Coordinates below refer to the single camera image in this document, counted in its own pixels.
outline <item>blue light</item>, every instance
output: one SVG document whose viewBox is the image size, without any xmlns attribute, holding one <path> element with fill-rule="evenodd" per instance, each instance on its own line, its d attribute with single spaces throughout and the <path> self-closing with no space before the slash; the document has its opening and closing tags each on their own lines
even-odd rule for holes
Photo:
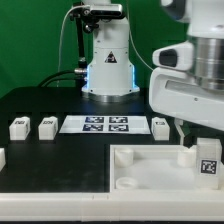
<svg viewBox="0 0 224 224">
<path fill-rule="evenodd" d="M 135 66 L 133 66 L 133 68 L 132 68 L 132 80 L 133 80 L 132 85 L 133 85 L 133 89 L 134 89 L 136 87 L 136 85 L 135 85 Z"/>
</svg>

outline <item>white block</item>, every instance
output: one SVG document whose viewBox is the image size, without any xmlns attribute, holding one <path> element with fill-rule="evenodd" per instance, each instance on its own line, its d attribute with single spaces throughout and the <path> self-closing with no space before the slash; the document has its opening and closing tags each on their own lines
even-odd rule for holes
<svg viewBox="0 0 224 224">
<path fill-rule="evenodd" d="M 6 164 L 6 162 L 5 162 L 5 150 L 0 149 L 0 171 L 2 171 L 5 164 Z"/>
<path fill-rule="evenodd" d="M 58 131 L 58 119 L 56 117 L 44 118 L 38 129 L 39 140 L 54 140 Z"/>
<path fill-rule="evenodd" d="M 198 139 L 196 187 L 219 189 L 221 156 L 222 145 L 219 139 Z"/>
<path fill-rule="evenodd" d="M 30 118 L 16 118 L 9 127 L 10 140 L 26 140 L 30 133 Z"/>
<path fill-rule="evenodd" d="M 196 146 L 183 148 L 178 151 L 177 164 L 184 168 L 190 168 L 196 166 Z"/>
<path fill-rule="evenodd" d="M 169 141 L 170 127 L 165 118 L 153 118 L 151 129 L 156 141 Z"/>
</svg>

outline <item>round hole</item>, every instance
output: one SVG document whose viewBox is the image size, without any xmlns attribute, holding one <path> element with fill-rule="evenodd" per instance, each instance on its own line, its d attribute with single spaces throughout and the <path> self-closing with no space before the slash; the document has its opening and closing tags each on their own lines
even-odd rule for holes
<svg viewBox="0 0 224 224">
<path fill-rule="evenodd" d="M 116 181 L 116 188 L 119 190 L 133 190 L 138 188 L 138 181 L 130 177 L 122 177 Z"/>
</svg>

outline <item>black cable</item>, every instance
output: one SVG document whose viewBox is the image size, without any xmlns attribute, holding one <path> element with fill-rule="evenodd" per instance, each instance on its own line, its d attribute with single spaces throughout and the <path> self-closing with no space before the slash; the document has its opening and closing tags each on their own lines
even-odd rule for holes
<svg viewBox="0 0 224 224">
<path fill-rule="evenodd" d="M 44 79 L 39 85 L 38 87 L 42 87 L 46 82 L 48 82 L 49 80 L 55 78 L 55 77 L 58 77 L 58 76 L 61 76 L 61 75 L 65 75 L 65 74 L 71 74 L 73 73 L 74 74 L 74 71 L 73 70 L 65 70 L 65 71 L 61 71 L 61 72 L 57 72 L 49 77 L 47 77 L 46 79 Z"/>
<path fill-rule="evenodd" d="M 44 87 L 47 87 L 47 86 L 49 86 L 52 82 L 57 82 L 57 81 L 75 81 L 75 80 L 80 80 L 80 79 L 83 79 L 83 76 L 77 76 L 77 77 L 75 77 L 75 78 L 61 78 L 61 79 L 53 79 L 53 80 L 50 80 L 50 81 L 48 81 L 45 85 L 44 85 Z"/>
</svg>

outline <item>black and white pattern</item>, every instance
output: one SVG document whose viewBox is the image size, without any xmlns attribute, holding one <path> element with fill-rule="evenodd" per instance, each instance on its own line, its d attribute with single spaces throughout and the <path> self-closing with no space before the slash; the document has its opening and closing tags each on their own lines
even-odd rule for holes
<svg viewBox="0 0 224 224">
<path fill-rule="evenodd" d="M 103 131 L 103 125 L 85 124 L 82 131 Z"/>
<path fill-rule="evenodd" d="M 109 125 L 109 131 L 111 132 L 129 132 L 128 125 Z"/>
<path fill-rule="evenodd" d="M 113 123 L 127 124 L 128 123 L 128 117 L 110 117 L 109 122 L 111 124 L 113 124 Z"/>
<path fill-rule="evenodd" d="M 104 117 L 86 117 L 85 123 L 104 123 Z"/>
<path fill-rule="evenodd" d="M 201 173 L 202 174 L 213 174 L 217 172 L 217 161 L 214 160 L 202 160 L 201 161 Z"/>
</svg>

